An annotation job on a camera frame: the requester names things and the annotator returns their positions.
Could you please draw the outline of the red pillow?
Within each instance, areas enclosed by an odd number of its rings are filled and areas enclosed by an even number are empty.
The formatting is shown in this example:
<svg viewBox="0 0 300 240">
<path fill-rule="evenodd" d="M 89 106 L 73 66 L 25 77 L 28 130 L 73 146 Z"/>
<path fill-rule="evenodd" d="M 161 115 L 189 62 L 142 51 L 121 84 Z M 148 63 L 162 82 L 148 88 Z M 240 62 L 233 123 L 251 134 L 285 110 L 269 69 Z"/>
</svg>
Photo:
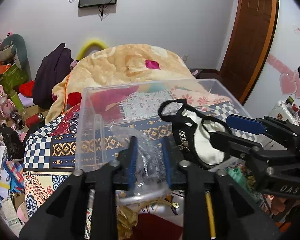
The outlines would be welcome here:
<svg viewBox="0 0 300 240">
<path fill-rule="evenodd" d="M 32 98 L 32 90 L 34 87 L 34 80 L 31 80 L 27 83 L 23 83 L 19 86 L 19 93 L 26 97 L 26 98 Z"/>
</svg>

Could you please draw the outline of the yellow foam arch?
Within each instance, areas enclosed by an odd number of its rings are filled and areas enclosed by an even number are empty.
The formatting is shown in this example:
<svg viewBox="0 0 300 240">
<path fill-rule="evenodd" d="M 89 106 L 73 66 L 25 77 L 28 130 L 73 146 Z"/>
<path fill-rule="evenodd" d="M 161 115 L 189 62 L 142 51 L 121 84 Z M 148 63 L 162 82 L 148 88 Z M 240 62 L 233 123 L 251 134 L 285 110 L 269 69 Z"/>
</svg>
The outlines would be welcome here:
<svg viewBox="0 0 300 240">
<path fill-rule="evenodd" d="M 107 49 L 108 45 L 101 41 L 98 38 L 91 38 L 83 44 L 81 49 L 78 52 L 78 55 L 76 57 L 77 61 L 80 61 L 81 59 L 85 58 L 92 50 L 98 49 L 98 50 L 104 50 Z"/>
</svg>

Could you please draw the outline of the yellow patterned fleece blanket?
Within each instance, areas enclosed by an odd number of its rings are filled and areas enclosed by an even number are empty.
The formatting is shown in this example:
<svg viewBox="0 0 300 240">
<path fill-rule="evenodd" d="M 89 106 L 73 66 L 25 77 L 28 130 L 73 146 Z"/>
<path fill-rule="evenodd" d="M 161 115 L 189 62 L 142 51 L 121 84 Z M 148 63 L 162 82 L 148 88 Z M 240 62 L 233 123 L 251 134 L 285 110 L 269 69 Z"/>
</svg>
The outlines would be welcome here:
<svg viewBox="0 0 300 240">
<path fill-rule="evenodd" d="M 45 122 L 63 114 L 70 93 L 81 93 L 87 87 L 193 78 L 183 60 L 167 49 L 148 44 L 110 47 L 81 59 L 70 74 L 53 87 L 56 101 Z"/>
</svg>

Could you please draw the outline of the green fabric item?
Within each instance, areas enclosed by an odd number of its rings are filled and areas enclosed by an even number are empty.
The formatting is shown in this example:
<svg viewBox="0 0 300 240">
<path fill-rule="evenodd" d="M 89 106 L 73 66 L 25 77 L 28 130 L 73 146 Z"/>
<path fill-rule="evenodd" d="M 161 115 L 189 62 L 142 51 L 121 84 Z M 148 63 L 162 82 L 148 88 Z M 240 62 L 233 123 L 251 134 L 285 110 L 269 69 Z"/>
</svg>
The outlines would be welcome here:
<svg viewBox="0 0 300 240">
<path fill-rule="evenodd" d="M 244 189 L 251 197 L 253 196 L 253 192 L 248 187 L 247 179 L 239 166 L 236 168 L 228 167 L 226 172 L 242 189 Z"/>
</svg>

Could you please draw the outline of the yellow soft pouch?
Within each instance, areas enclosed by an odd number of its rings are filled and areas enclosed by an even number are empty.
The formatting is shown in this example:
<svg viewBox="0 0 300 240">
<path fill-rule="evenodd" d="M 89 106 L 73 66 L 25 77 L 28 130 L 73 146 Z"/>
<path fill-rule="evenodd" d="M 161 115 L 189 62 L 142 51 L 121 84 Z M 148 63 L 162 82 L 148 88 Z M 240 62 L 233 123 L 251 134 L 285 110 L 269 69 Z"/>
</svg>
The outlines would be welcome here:
<svg viewBox="0 0 300 240">
<path fill-rule="evenodd" d="M 213 214 L 211 194 L 209 191 L 205 191 L 205 199 L 206 199 L 206 205 L 207 205 L 207 213 L 208 213 L 208 217 L 209 217 L 211 239 L 216 239 L 215 218 L 214 218 L 214 214 Z"/>
</svg>

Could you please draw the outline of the pink rabbit figurine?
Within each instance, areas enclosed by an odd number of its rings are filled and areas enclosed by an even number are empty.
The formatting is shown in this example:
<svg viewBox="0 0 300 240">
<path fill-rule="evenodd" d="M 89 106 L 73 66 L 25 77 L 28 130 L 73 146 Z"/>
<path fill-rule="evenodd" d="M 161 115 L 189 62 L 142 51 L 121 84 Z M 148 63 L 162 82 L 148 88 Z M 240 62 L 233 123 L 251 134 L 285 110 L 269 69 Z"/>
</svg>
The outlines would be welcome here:
<svg viewBox="0 0 300 240">
<path fill-rule="evenodd" d="M 0 85 L 0 113 L 4 118 L 10 118 L 11 113 L 17 109 L 11 99 L 8 98 L 2 85 Z"/>
</svg>

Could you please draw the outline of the clear plastic storage bin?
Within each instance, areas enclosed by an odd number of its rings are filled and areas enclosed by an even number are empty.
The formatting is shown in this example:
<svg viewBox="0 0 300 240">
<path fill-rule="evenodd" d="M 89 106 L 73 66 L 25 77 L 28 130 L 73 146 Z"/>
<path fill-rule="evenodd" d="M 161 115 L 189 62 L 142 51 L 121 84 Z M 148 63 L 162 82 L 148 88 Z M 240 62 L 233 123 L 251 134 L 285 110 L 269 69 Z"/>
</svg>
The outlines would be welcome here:
<svg viewBox="0 0 300 240">
<path fill-rule="evenodd" d="M 239 101 L 216 79 L 166 80 L 83 89 L 76 133 L 76 167 L 86 172 L 117 158 L 125 148 L 111 126 L 130 127 L 159 142 L 172 138 L 169 122 L 158 116 L 165 101 L 184 99 L 206 115 L 224 121 L 249 117 Z"/>
</svg>

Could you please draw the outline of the colourful patchwork bed sheet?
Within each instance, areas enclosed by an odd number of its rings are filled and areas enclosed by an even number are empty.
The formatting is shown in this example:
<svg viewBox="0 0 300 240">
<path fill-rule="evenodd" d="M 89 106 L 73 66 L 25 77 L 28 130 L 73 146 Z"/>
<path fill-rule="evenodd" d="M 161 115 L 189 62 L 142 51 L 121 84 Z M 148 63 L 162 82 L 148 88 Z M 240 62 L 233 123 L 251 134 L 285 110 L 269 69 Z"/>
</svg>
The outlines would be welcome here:
<svg viewBox="0 0 300 240">
<path fill-rule="evenodd" d="M 64 114 L 34 132 L 26 142 L 24 183 L 27 213 L 37 209 L 76 169 L 76 133 L 82 94 L 68 102 Z M 174 114 L 181 107 L 169 104 L 165 114 Z"/>
</svg>

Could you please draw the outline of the white sliding wardrobe door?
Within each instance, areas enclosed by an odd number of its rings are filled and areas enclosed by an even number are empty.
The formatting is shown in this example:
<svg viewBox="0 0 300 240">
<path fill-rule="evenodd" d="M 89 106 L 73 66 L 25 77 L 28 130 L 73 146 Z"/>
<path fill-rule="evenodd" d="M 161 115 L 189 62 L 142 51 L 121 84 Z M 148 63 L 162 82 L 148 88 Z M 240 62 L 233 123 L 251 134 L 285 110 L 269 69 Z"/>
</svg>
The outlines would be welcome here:
<svg viewBox="0 0 300 240">
<path fill-rule="evenodd" d="M 291 96 L 300 106 L 300 7 L 279 0 L 273 42 L 258 81 L 244 107 L 253 118 L 268 115 L 275 104 Z"/>
</svg>

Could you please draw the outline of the grey green plush toy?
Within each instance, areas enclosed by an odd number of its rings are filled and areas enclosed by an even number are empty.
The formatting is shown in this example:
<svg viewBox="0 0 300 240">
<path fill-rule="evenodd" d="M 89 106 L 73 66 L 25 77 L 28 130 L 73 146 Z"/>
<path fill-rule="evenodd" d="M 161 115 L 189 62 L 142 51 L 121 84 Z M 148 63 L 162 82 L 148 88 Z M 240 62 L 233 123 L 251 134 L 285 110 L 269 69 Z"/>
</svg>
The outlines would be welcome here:
<svg viewBox="0 0 300 240">
<path fill-rule="evenodd" d="M 0 62 L 11 60 L 19 69 L 25 69 L 29 62 L 25 41 L 19 34 L 6 37 L 0 45 Z"/>
</svg>

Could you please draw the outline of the black and white pouch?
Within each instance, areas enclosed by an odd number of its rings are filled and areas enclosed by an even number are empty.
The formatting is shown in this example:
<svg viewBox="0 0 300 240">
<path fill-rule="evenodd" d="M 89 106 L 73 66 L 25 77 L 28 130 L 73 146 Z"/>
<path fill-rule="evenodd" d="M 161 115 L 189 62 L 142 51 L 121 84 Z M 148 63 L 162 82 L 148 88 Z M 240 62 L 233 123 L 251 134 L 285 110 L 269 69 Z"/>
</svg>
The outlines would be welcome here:
<svg viewBox="0 0 300 240">
<path fill-rule="evenodd" d="M 164 114 L 164 109 L 172 103 L 178 103 L 181 107 L 175 114 Z M 163 102 L 158 109 L 158 116 L 162 121 L 172 124 L 175 144 L 186 160 L 209 170 L 230 159 L 229 154 L 214 148 L 210 143 L 210 137 L 215 132 L 232 135 L 224 121 L 205 115 L 188 105 L 185 99 Z"/>
</svg>

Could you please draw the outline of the green cylinder bottle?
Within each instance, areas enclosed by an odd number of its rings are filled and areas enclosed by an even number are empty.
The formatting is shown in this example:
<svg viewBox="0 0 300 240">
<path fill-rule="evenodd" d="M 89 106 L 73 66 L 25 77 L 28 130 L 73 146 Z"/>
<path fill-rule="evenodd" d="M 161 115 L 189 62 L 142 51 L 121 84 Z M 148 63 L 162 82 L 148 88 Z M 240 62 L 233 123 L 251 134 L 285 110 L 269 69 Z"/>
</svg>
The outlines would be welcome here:
<svg viewBox="0 0 300 240">
<path fill-rule="evenodd" d="M 23 114 L 23 112 L 25 111 L 25 108 L 15 90 L 10 91 L 10 98 L 11 98 L 12 102 L 14 103 L 18 113 Z"/>
</svg>

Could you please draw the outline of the grey knit item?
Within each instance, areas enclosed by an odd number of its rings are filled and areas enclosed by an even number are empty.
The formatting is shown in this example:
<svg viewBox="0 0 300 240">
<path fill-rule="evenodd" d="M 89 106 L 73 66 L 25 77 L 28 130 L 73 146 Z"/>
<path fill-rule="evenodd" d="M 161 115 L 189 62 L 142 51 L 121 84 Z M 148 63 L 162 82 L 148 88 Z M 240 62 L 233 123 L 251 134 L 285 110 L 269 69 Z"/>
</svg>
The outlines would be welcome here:
<svg viewBox="0 0 300 240">
<path fill-rule="evenodd" d="M 127 191 L 126 197 L 136 200 L 152 199 L 170 192 L 166 182 L 162 144 L 135 128 L 111 126 L 110 130 L 123 146 L 128 146 L 132 137 L 137 140 L 135 182 Z"/>
</svg>

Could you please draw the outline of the dark purple jacket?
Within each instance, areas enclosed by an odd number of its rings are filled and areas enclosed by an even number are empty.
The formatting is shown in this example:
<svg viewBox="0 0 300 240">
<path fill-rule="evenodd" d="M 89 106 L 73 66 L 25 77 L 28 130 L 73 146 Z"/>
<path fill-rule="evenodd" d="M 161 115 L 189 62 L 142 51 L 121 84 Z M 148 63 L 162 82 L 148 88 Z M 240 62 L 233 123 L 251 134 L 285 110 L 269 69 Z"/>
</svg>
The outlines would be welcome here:
<svg viewBox="0 0 300 240">
<path fill-rule="evenodd" d="M 43 58 L 37 70 L 32 89 L 33 103 L 42 109 L 49 109 L 54 100 L 52 89 L 70 73 L 71 50 L 61 43 L 49 55 Z"/>
</svg>

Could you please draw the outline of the green gift bag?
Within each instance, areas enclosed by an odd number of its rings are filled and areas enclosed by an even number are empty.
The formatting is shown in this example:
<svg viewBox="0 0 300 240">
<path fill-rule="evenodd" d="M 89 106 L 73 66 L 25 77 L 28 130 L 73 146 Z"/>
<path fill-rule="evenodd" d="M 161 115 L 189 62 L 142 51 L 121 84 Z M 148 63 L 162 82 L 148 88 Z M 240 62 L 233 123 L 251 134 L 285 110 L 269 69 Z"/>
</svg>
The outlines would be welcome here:
<svg viewBox="0 0 300 240">
<path fill-rule="evenodd" d="M 0 85 L 4 92 L 10 95 L 14 87 L 29 81 L 28 73 L 25 69 L 19 69 L 15 64 L 12 65 L 3 74 L 0 74 Z"/>
</svg>

